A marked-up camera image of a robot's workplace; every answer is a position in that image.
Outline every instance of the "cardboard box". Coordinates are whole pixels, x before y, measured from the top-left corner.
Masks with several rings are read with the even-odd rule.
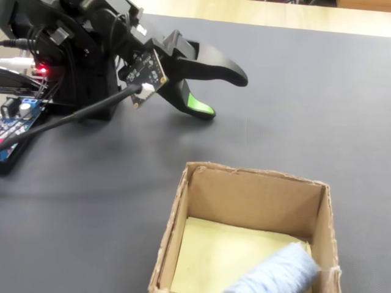
[[[312,292],[341,292],[331,198],[329,186],[324,183],[273,171],[188,163],[163,235],[149,293],[173,293],[170,287],[188,217],[308,239],[312,257],[321,267]]]

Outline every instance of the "dark gray table surface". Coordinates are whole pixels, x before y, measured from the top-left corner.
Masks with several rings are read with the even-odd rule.
[[[0,179],[2,293],[145,292],[187,161],[331,185],[344,292],[387,292],[391,39],[146,16],[219,48],[249,85],[192,81],[205,124],[159,96],[39,137]]]

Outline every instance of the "black cable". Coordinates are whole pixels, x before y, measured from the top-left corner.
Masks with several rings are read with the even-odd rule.
[[[78,87],[77,87],[77,78],[76,78],[76,62],[75,58],[73,56],[72,48],[69,44],[69,41],[66,41],[64,43],[65,52],[67,53],[67,59],[68,59],[68,65],[71,73],[71,79],[73,83],[73,94],[75,95],[76,103],[80,103],[80,100],[78,99]]]
[[[91,106],[85,107],[81,110],[76,111],[75,113],[65,116],[64,118],[61,118],[54,122],[45,123],[44,125],[34,127],[18,136],[5,139],[2,143],[0,143],[0,150],[6,150],[10,147],[12,147],[14,144],[21,142],[22,140],[36,136],[37,134],[40,134],[42,132],[48,131],[50,129],[62,126],[64,124],[67,124],[69,122],[80,120],[82,118],[88,117],[89,115],[102,110],[104,108],[107,108],[109,106],[112,106],[114,104],[117,104],[121,102],[121,100],[125,99],[126,97],[133,95],[135,93],[140,93],[142,90],[142,87],[140,85],[131,84],[124,90],[122,90],[119,93],[116,93],[115,95],[112,95],[100,102],[97,102]]]
[[[117,22],[118,22],[118,20],[120,19],[121,16],[123,16],[123,14],[119,14],[118,13],[117,16],[114,18],[114,21],[113,21],[113,23],[111,25],[110,35],[109,35],[109,49],[108,49],[109,53],[113,53],[114,52],[114,50],[112,49],[112,37],[114,35],[114,29],[116,27],[116,24],[117,24]]]

